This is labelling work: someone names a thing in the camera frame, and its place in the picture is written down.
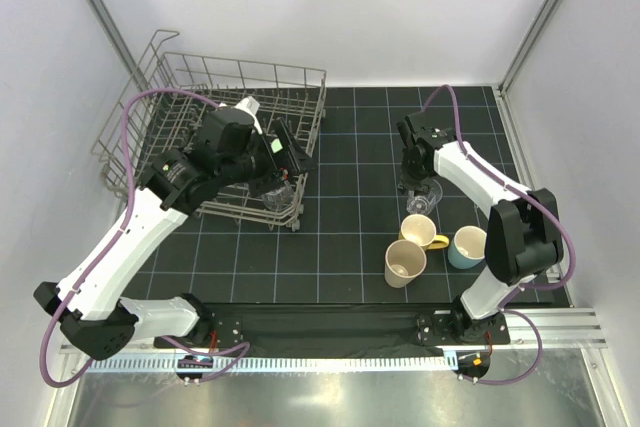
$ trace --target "black grid mat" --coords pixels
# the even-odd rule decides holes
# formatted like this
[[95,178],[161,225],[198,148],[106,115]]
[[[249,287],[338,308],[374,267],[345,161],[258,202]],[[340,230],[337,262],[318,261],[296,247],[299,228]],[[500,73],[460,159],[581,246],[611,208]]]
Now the black grid mat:
[[[465,140],[498,170],[517,179],[491,88],[456,88]],[[310,174],[301,229],[274,231],[227,218],[190,218],[151,255],[125,296],[163,299],[192,292],[205,302],[359,303],[450,302],[484,263],[465,271],[446,250],[428,252],[425,273],[404,289],[384,281],[384,251],[408,215],[395,186],[402,141],[395,124],[415,112],[433,88],[329,89]],[[435,99],[433,125],[453,127],[448,94]],[[444,197],[430,217],[452,237],[487,219],[444,179]],[[525,291],[519,302],[552,302],[549,292]]]

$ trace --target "metal wire basket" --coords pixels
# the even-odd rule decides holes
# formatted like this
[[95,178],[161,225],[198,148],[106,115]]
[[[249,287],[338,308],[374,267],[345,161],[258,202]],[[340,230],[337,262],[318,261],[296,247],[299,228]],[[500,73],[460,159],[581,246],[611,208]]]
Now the metal wire basket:
[[[92,154],[104,163],[101,179],[119,198],[126,198],[119,122],[123,103],[141,90],[172,87],[190,90],[216,102],[235,105],[251,95],[260,102],[258,119],[267,135],[273,121],[283,118],[308,155],[320,130],[326,97],[326,71],[265,62],[223,59],[166,50],[179,32],[158,30],[107,119]],[[168,149],[186,147],[210,106],[183,95],[162,94],[138,102],[129,113],[128,137],[136,181],[154,156]],[[198,212],[249,220],[297,230],[303,212],[302,196],[307,175],[293,185],[293,200],[279,210],[269,210],[262,199],[251,197],[248,186],[222,189],[215,200],[204,202]]]

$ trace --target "light blue mug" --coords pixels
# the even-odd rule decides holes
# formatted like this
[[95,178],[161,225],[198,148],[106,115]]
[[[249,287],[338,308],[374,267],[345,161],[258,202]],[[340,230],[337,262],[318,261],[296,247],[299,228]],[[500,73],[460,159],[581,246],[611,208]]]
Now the light blue mug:
[[470,269],[484,259],[487,233],[475,225],[467,225],[456,232],[449,245],[449,263],[456,269]]

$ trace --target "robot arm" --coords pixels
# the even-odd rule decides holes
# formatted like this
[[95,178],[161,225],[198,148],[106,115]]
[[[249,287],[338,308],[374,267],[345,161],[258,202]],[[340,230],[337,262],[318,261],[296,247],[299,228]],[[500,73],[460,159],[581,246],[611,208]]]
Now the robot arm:
[[[454,328],[461,341],[484,334],[484,325],[498,313],[503,300],[522,283],[530,282],[563,257],[560,232],[537,210],[506,190],[510,184],[534,197],[557,217],[556,199],[546,189],[531,192],[509,179],[464,143],[467,154],[449,129],[428,125],[424,112],[398,123],[405,144],[400,188],[420,191],[423,181],[436,175],[455,184],[489,219],[487,266],[476,282],[454,301]],[[473,155],[502,185],[467,159]]]
[[[162,241],[224,186],[246,182],[251,194],[259,196],[315,168],[281,119],[270,142],[246,101],[205,116],[188,147],[158,155],[142,174],[126,232],[60,318],[67,339],[91,358],[111,357],[131,340],[163,335],[194,344],[204,340],[213,331],[212,315],[194,296],[134,300],[121,297],[122,292]],[[49,315],[113,238],[122,219],[72,273],[57,285],[43,282],[36,289],[34,296]]]

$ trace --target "cup handle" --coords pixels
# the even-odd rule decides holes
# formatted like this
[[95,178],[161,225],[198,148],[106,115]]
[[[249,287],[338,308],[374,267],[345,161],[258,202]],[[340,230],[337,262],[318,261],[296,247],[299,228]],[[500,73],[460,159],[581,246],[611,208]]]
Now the cup handle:
[[447,247],[449,247],[449,237],[446,235],[436,235],[433,242],[427,246],[427,250],[446,249]]

